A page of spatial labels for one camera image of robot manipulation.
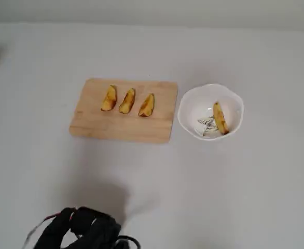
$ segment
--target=white wall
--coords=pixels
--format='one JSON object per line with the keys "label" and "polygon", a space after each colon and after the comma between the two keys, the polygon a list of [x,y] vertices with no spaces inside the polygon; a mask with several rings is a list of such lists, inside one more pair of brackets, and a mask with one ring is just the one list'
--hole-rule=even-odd
{"label": "white wall", "polygon": [[304,30],[304,0],[0,0],[0,21]]}

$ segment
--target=black cable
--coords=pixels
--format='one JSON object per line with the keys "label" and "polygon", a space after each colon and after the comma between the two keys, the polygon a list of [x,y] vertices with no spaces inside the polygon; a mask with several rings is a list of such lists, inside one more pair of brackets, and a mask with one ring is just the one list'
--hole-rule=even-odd
{"label": "black cable", "polygon": [[117,237],[117,240],[130,240],[130,241],[132,241],[133,243],[135,243],[135,245],[137,246],[137,249],[141,249],[140,243],[138,242],[137,239],[135,239],[135,238],[133,238],[133,237],[126,236],[126,235],[119,235],[119,236]]}

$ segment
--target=robotic hand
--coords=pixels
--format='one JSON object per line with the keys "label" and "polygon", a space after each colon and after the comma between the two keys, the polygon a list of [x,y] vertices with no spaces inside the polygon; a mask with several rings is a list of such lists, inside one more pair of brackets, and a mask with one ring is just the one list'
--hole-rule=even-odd
{"label": "robotic hand", "polygon": [[[121,226],[107,214],[87,207],[67,207],[44,221],[53,217],[55,219],[46,227],[34,249],[60,249],[62,239],[69,229],[78,239],[65,249],[129,249],[128,240],[133,241],[138,249],[141,248],[136,239],[119,236]],[[37,227],[29,233],[23,248]]]}

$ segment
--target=apple slice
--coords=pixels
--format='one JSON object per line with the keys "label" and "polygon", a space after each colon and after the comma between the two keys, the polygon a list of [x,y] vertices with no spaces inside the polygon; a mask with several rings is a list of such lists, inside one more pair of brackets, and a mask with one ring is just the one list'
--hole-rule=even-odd
{"label": "apple slice", "polygon": [[138,115],[140,117],[149,117],[151,116],[153,109],[154,109],[154,94],[150,93],[143,102]]}
{"label": "apple slice", "polygon": [[116,97],[116,88],[115,86],[110,86],[108,88],[106,97],[102,103],[101,110],[108,111],[112,110],[116,104],[117,97]]}
{"label": "apple slice", "polygon": [[123,114],[128,114],[131,111],[133,104],[135,103],[135,89],[131,88],[119,107],[119,112]]}

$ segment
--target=white bowl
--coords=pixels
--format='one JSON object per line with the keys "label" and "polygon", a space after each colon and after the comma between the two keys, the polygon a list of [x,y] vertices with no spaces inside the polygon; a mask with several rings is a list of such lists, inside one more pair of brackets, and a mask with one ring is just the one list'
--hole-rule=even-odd
{"label": "white bowl", "polygon": [[[199,119],[213,117],[213,105],[219,101],[224,113],[229,133],[222,135],[219,131],[201,133]],[[241,97],[219,84],[207,84],[186,92],[181,99],[177,111],[180,125],[194,137],[215,141],[234,134],[240,127],[243,119],[244,104]]]}

